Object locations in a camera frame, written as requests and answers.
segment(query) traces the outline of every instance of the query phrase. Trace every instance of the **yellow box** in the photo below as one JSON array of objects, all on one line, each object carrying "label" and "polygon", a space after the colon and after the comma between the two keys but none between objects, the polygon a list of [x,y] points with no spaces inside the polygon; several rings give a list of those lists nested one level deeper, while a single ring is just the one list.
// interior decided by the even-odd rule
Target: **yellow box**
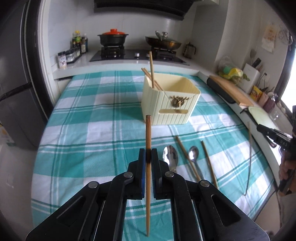
[{"label": "yellow box", "polygon": [[200,90],[187,78],[172,74],[154,73],[154,78],[163,91],[145,76],[142,113],[151,115],[152,125],[186,124],[201,95]]},{"label": "yellow box", "polygon": [[262,91],[259,90],[256,86],[253,86],[253,89],[251,90],[251,93],[250,93],[250,97],[257,102],[260,99],[261,95],[262,95]]}]

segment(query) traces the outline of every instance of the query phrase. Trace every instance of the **wooden chopstick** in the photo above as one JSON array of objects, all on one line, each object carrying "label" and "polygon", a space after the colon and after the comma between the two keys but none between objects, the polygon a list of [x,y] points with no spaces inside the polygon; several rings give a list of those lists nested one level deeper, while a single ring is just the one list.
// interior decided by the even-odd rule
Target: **wooden chopstick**
[{"label": "wooden chopstick", "polygon": [[151,81],[152,81],[152,89],[154,89],[154,68],[153,68],[153,60],[152,60],[152,52],[149,51],[150,57],[150,72],[151,72]]},{"label": "wooden chopstick", "polygon": [[146,116],[146,231],[150,232],[150,189],[151,189],[151,116]]},{"label": "wooden chopstick", "polygon": [[247,195],[248,188],[249,188],[249,181],[251,175],[251,164],[252,164],[252,133],[251,133],[251,123],[248,121],[248,128],[249,128],[249,144],[250,144],[250,161],[249,161],[249,171],[248,171],[248,181],[247,181],[247,188],[245,192],[245,196]]},{"label": "wooden chopstick", "polygon": [[208,163],[208,165],[210,167],[210,172],[211,172],[211,176],[212,176],[212,179],[213,179],[214,186],[216,188],[218,188],[216,177],[215,177],[215,174],[214,174],[214,171],[213,171],[213,167],[212,167],[212,164],[211,164],[211,160],[210,160],[209,154],[208,154],[207,149],[205,147],[205,143],[203,141],[201,141],[201,143],[202,143],[202,147],[203,147],[204,152],[205,152],[205,156],[207,158],[207,163]]},{"label": "wooden chopstick", "polygon": [[[145,68],[141,68],[141,70],[142,70],[142,71],[145,73],[145,75],[147,75],[147,77],[152,81],[151,74],[149,74],[148,70],[145,69]],[[154,80],[154,84],[155,84],[155,86],[156,86],[156,88],[157,88],[158,90],[163,91],[163,89],[160,87],[159,83],[158,83],[156,80]]]},{"label": "wooden chopstick", "polygon": [[189,156],[188,156],[188,153],[186,152],[185,150],[185,147],[183,146],[182,142],[180,141],[179,137],[176,136],[176,139],[177,139],[177,142],[179,143],[183,153],[184,153],[184,156],[186,157],[186,159],[188,160],[190,166],[191,166],[191,169],[193,170],[194,174],[195,174],[195,177],[196,177],[196,180],[199,182],[201,180],[199,174],[197,173],[192,161],[190,160]]}]

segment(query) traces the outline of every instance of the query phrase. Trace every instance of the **person's hand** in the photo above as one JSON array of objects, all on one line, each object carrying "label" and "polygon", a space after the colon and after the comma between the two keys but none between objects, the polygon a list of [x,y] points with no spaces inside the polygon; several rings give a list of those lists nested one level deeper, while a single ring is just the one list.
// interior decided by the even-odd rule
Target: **person's hand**
[{"label": "person's hand", "polygon": [[[291,170],[294,170],[296,168],[296,160],[294,161],[287,161],[286,160],[286,157],[287,157],[287,153],[284,152],[282,158],[281,158],[281,164],[279,166],[279,179],[280,180],[287,180],[289,175],[288,175],[288,170],[291,169]],[[293,181],[289,187],[290,191],[291,192],[296,192],[296,178],[295,178],[295,175],[293,177]]]}]

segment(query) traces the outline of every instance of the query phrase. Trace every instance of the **tablecloth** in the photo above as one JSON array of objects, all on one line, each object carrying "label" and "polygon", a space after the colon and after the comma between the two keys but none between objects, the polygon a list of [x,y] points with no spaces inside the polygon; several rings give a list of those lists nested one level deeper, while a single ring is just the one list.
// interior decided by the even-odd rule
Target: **tablecloth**
[{"label": "tablecloth", "polygon": [[[177,173],[195,181],[174,139],[188,150],[198,147],[198,165],[211,181],[200,141],[207,147],[219,190],[252,218],[273,183],[267,160],[255,141],[247,195],[248,131],[241,120],[204,82],[182,75],[200,89],[201,97],[187,124],[152,126],[152,148],[178,151]],[[107,71],[74,76],[59,99],[44,131],[32,180],[32,213],[38,225],[92,180],[107,182],[127,170],[145,148],[141,111],[144,74]],[[128,200],[123,240],[173,240],[169,200],[151,197],[150,237],[146,237],[145,200]]]}]

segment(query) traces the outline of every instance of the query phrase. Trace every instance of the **gas stove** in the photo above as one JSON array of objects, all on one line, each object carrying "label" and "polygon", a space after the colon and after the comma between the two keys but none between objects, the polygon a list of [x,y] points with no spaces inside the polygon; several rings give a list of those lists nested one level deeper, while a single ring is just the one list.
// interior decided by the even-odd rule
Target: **gas stove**
[{"label": "gas stove", "polygon": [[[177,63],[183,65],[189,65],[182,59],[176,57],[175,51],[168,51],[163,49],[152,48],[153,61]],[[148,60],[149,51],[148,50],[127,50],[123,46],[117,47],[102,47],[101,51],[98,51],[90,60],[101,61],[101,60],[115,60],[115,59],[135,59],[135,60]]]}]

